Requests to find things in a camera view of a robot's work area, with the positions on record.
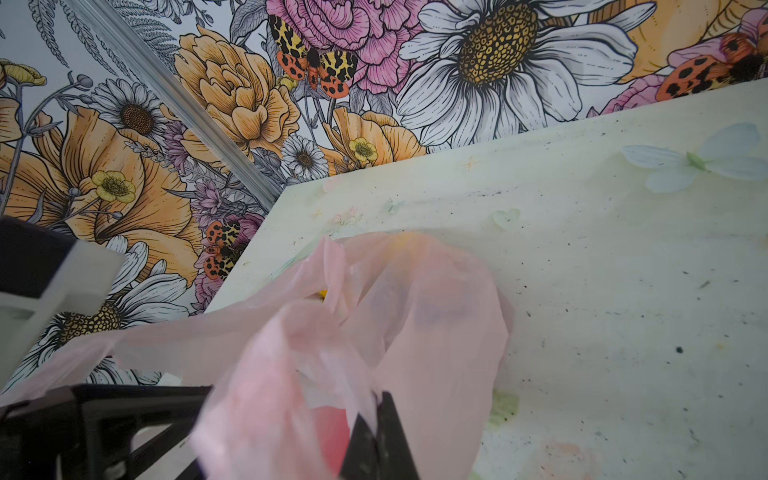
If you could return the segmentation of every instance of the moth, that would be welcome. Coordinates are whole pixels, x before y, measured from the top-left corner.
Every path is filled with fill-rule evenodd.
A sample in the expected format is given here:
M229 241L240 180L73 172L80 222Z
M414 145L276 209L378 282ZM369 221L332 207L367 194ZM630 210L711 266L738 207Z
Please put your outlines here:
M245 250L245 246L237 247L235 240L240 234L240 224L238 222L221 223L215 221L208 226L205 237L210 245L205 248L205 252L213 255L205 260L203 269L205 275L211 280L225 280Z
M304 45L301 37L283 19L270 15L270 30L277 47L277 62L293 80L306 78L310 87L317 86L331 98L344 98L349 94L346 84L357 71L357 56L348 51L328 51L320 54L317 48Z
M657 101L684 97L768 75L768 14L758 24L758 41L743 33L729 33L720 39L726 61L701 55L684 62L669 74L656 93Z
M687 188L703 172L712 172L736 180L768 179L768 161L752 157L750 152L760 142L755 124L735 124L715 132L696 152L685 154L650 145L621 148L627 160L638 167L653 170L645 186L655 194L669 194Z

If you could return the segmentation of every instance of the floral wallpaper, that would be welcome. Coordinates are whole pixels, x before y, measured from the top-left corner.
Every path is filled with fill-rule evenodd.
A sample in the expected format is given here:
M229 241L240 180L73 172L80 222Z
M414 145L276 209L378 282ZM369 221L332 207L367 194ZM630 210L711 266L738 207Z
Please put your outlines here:
M767 0L106 1L278 190L768 76ZM0 212L126 257L9 388L74 336L204 311L266 212L67 0L0 8Z

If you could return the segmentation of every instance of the pink plastic bag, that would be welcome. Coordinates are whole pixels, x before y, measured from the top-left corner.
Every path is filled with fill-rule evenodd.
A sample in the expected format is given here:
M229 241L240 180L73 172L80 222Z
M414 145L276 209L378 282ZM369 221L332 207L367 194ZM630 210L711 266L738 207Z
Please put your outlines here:
M210 478L322 480L358 413L376 430L386 390L422 480L466 480L507 343L503 306L509 320L479 260L427 235L322 239L243 302L73 339L0 405L82 382L112 355L214 384L191 439Z

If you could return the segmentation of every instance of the red object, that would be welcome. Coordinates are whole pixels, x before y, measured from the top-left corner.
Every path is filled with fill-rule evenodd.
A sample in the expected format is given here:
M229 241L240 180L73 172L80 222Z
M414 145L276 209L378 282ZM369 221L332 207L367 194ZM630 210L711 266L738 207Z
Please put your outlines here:
M338 475L344 463L346 447L349 445L349 426L346 424L346 410L333 407L318 407L310 410L315 421L315 431L323 458L328 469Z

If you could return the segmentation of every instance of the table surface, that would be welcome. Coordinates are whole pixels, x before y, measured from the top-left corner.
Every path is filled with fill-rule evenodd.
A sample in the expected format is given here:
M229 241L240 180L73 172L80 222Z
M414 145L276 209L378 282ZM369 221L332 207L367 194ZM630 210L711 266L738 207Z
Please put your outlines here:
M321 234L430 233L483 259L515 308L496 388L519 410L487 426L477 476L764 478L766 182L653 194L620 148L695 151L750 121L768 157L767 111L755 81L291 187L210 310ZM508 230L492 219L513 209Z

